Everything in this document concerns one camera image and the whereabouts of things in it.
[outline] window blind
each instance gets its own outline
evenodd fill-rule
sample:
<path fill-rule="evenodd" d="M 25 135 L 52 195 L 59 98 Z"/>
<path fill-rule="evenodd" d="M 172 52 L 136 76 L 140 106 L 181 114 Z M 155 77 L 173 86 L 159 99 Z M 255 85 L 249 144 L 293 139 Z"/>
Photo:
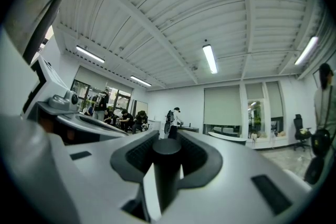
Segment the window blind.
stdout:
<path fill-rule="evenodd" d="M 264 94 L 262 91 L 263 85 L 261 83 L 246 84 L 245 87 L 248 100 L 264 98 Z"/>
<path fill-rule="evenodd" d="M 241 125 L 239 86 L 204 90 L 204 124 Z"/>
<path fill-rule="evenodd" d="M 130 87 L 127 87 L 114 80 L 108 79 L 104 76 L 94 73 L 84 67 L 79 67 L 78 72 L 75 76 L 75 80 L 88 84 L 102 91 L 105 89 L 106 84 L 107 87 L 115 88 L 117 90 L 121 90 L 127 93 L 132 93 L 133 90 Z"/>
<path fill-rule="evenodd" d="M 271 108 L 271 118 L 282 117 L 283 111 L 279 84 L 277 82 L 268 82 L 266 86 Z"/>

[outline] white table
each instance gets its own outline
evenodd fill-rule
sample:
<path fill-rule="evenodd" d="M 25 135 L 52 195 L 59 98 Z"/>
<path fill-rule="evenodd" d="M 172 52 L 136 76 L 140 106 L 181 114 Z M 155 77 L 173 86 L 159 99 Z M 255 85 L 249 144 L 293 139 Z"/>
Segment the white table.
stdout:
<path fill-rule="evenodd" d="M 243 144 L 245 145 L 247 138 L 240 138 L 240 137 L 232 137 L 232 136 L 228 136 L 228 135 L 222 135 L 222 134 L 217 134 L 217 133 L 213 133 L 213 132 L 208 132 L 209 135 L 219 138 L 219 139 L 223 139 L 223 140 L 228 140 L 231 142 L 235 142 L 238 144 Z"/>

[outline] white ceiling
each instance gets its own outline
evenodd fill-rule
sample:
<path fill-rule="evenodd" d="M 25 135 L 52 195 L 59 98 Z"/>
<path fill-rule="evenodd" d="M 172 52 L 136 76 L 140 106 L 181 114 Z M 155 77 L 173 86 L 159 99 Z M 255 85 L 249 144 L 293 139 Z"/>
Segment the white ceiling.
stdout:
<path fill-rule="evenodd" d="M 161 89 L 301 74 L 327 44 L 320 39 L 305 63 L 294 65 L 309 39 L 327 31 L 326 13 L 322 0 L 63 0 L 53 28 L 66 54 Z M 210 72 L 205 44 L 218 74 Z M 76 45 L 105 63 L 93 63 Z"/>

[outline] black slot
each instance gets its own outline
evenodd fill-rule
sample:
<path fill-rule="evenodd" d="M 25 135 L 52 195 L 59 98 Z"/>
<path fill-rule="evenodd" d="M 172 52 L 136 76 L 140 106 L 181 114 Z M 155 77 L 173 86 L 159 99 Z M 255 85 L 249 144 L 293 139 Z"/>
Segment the black slot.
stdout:
<path fill-rule="evenodd" d="M 83 152 L 78 152 L 78 153 L 74 153 L 74 154 L 70 154 L 70 158 L 75 161 L 77 159 L 82 159 L 85 158 L 87 156 L 91 156 L 92 154 L 88 151 L 83 151 Z"/>
<path fill-rule="evenodd" d="M 292 205 L 266 175 L 255 176 L 251 179 L 275 215 L 280 214 Z"/>

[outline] person with long hair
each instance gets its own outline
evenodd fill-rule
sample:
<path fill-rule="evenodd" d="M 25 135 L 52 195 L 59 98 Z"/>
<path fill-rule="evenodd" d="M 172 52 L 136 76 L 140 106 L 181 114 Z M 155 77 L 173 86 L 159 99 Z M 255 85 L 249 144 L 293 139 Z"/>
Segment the person with long hair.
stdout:
<path fill-rule="evenodd" d="M 336 133 L 336 89 L 331 85 L 334 73 L 327 63 L 320 66 L 319 73 L 321 87 L 314 96 L 317 129 L 326 129 L 333 140 Z"/>

